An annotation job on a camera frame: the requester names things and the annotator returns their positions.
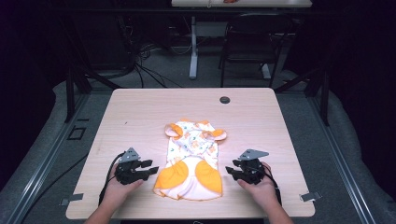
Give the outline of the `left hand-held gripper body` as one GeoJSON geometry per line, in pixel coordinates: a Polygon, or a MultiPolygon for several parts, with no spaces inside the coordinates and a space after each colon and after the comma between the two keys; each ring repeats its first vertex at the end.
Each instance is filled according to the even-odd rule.
{"type": "Polygon", "coordinates": [[[120,157],[115,171],[115,177],[122,185],[127,185],[136,180],[147,180],[149,173],[146,168],[140,167],[141,160],[133,147],[130,147],[120,157]]]}

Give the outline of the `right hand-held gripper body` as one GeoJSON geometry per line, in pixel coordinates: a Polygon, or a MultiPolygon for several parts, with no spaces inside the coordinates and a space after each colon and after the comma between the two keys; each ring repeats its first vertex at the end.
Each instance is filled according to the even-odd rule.
{"type": "Polygon", "coordinates": [[[260,183],[265,174],[260,158],[268,155],[268,152],[251,148],[243,152],[238,158],[242,163],[241,167],[239,167],[241,169],[241,173],[238,175],[238,178],[249,184],[257,185],[260,183]]]}

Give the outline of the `white and orange baby romper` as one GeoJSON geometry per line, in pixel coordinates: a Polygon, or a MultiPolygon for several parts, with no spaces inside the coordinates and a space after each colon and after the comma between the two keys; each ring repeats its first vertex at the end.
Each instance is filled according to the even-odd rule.
{"type": "Polygon", "coordinates": [[[157,176],[154,193],[174,200],[220,198],[219,141],[227,133],[206,120],[169,123],[164,132],[169,137],[166,164],[157,176]]]}

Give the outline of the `person's left hand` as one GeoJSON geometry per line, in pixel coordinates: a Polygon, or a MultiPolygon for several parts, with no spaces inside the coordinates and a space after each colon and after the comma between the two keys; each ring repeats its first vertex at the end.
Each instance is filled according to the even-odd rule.
{"type": "Polygon", "coordinates": [[[112,199],[112,200],[122,201],[123,203],[128,197],[128,195],[132,193],[134,190],[138,189],[144,183],[144,181],[139,179],[131,184],[122,185],[115,177],[116,168],[117,168],[116,165],[112,167],[110,173],[111,179],[107,182],[107,187],[103,200],[112,199]]]}

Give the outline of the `person's right hand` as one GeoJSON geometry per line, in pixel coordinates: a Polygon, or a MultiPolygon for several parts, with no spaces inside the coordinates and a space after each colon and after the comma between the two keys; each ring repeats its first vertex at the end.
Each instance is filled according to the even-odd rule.
{"type": "Polygon", "coordinates": [[[262,181],[257,184],[249,184],[244,180],[239,179],[237,183],[247,192],[250,193],[253,200],[264,210],[269,210],[279,206],[279,201],[276,196],[276,187],[274,182],[271,180],[272,173],[271,167],[262,162],[264,167],[265,175],[262,181]]]}

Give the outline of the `grey tape strip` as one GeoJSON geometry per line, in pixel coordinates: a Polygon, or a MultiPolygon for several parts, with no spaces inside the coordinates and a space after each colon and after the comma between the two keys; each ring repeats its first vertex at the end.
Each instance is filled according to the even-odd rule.
{"type": "Polygon", "coordinates": [[[79,193],[79,194],[73,194],[68,198],[63,198],[60,200],[59,205],[60,206],[67,206],[69,205],[70,202],[74,202],[74,201],[80,201],[83,199],[83,194],[79,193]]]}
{"type": "Polygon", "coordinates": [[[307,192],[306,194],[301,194],[300,199],[303,202],[315,202],[319,199],[322,198],[322,195],[316,191],[316,192],[307,192]]]}

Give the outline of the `black metal stand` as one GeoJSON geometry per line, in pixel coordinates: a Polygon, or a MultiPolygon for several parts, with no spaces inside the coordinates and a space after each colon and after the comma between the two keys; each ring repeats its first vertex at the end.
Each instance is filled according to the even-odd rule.
{"type": "Polygon", "coordinates": [[[319,117],[326,126],[329,126],[328,105],[330,96],[330,76],[327,73],[328,65],[328,63],[321,63],[319,66],[311,69],[307,73],[288,81],[286,84],[283,84],[278,88],[275,88],[275,93],[281,93],[302,81],[308,80],[307,86],[304,89],[304,95],[306,97],[315,97],[318,91],[321,91],[319,117]]]}
{"type": "Polygon", "coordinates": [[[65,51],[68,61],[68,73],[66,78],[67,115],[65,121],[69,122],[76,112],[74,88],[77,87],[83,94],[90,94],[92,86],[88,81],[89,77],[99,81],[111,90],[119,89],[120,86],[100,76],[92,69],[73,20],[64,16],[60,18],[60,23],[64,29],[68,44],[67,50],[65,51]]]}

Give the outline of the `white desk leg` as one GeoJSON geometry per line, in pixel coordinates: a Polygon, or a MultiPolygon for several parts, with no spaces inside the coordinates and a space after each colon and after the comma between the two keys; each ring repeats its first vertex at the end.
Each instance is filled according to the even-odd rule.
{"type": "Polygon", "coordinates": [[[190,79],[197,78],[198,66],[198,50],[197,50],[197,37],[196,37],[196,19],[191,18],[191,63],[190,63],[190,79]]]}

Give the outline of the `black chair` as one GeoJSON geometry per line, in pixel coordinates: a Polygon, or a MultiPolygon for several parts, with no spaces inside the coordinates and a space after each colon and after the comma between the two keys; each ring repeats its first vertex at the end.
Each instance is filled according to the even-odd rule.
{"type": "Polygon", "coordinates": [[[284,39],[292,19],[284,14],[243,13],[229,19],[219,59],[220,86],[224,85],[226,63],[256,63],[273,66],[272,87],[284,39]]]}

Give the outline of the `aluminium floor rail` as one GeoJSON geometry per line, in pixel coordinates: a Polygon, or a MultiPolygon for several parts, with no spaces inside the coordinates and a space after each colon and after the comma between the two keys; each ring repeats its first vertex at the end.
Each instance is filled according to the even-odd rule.
{"type": "Polygon", "coordinates": [[[0,193],[0,205],[4,205],[7,211],[4,224],[21,224],[61,152],[66,136],[72,131],[76,116],[89,97],[89,94],[77,97],[75,111],[67,122],[62,114],[66,110],[66,100],[56,100],[49,120],[0,193]]]}
{"type": "Polygon", "coordinates": [[[366,200],[363,197],[361,188],[351,173],[344,154],[342,153],[341,148],[338,145],[335,136],[333,135],[332,128],[329,125],[326,125],[320,116],[318,101],[314,97],[307,97],[306,100],[310,104],[318,125],[327,139],[327,142],[330,146],[332,160],[336,166],[337,172],[341,176],[347,194],[350,198],[350,201],[352,201],[354,205],[361,224],[377,224],[366,200]]]}

